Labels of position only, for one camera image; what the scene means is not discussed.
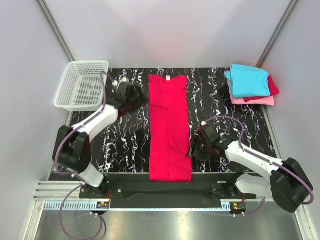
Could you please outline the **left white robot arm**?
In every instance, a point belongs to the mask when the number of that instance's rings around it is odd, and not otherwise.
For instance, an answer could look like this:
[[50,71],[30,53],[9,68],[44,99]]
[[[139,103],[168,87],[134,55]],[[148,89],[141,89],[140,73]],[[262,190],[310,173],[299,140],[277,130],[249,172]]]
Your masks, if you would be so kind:
[[109,99],[103,90],[102,106],[96,112],[80,123],[59,128],[52,155],[58,174],[78,178],[82,186],[90,186],[90,192],[97,198],[108,193],[108,177],[92,164],[92,140],[106,127],[149,101],[137,84],[122,80],[116,81],[115,86],[116,91]]

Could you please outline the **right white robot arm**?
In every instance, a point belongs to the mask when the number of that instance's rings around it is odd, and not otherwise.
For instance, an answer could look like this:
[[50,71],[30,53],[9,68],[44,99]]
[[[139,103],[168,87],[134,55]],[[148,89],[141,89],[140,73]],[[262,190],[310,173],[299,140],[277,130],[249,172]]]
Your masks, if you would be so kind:
[[255,172],[257,176],[239,173],[227,185],[228,195],[232,198],[243,194],[272,198],[289,213],[314,201],[314,188],[297,160],[267,156],[235,138],[221,137],[210,125],[205,124],[196,130],[187,155],[199,161],[225,157]]

